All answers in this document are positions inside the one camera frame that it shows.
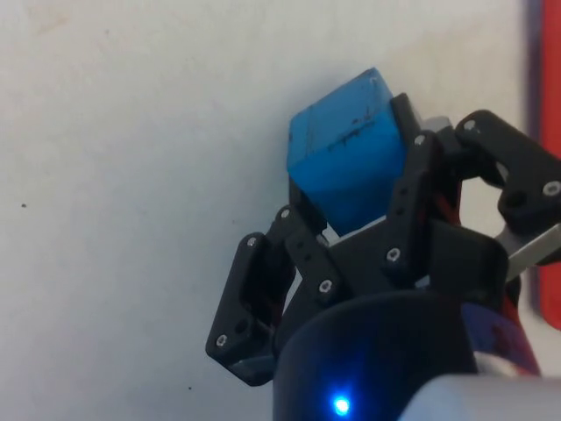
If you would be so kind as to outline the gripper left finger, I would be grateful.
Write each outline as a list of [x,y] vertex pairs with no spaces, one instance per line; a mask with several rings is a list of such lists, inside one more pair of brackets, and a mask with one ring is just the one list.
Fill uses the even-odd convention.
[[345,297],[342,272],[319,241],[327,221],[295,182],[288,204],[267,232],[251,232],[238,243],[213,324],[206,354],[250,387],[270,382],[277,360],[275,341],[295,277],[302,278],[297,309],[324,310]]

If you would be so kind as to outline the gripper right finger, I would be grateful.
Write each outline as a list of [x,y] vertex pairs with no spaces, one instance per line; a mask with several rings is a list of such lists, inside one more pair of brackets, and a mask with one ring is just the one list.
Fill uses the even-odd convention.
[[453,253],[479,268],[483,243],[456,222],[463,181],[480,178],[501,192],[505,229],[494,239],[511,281],[560,259],[560,160],[512,125],[479,110],[457,127],[423,130],[406,94],[390,102],[406,147],[402,176],[387,213],[386,270],[398,281],[437,276],[432,263]]

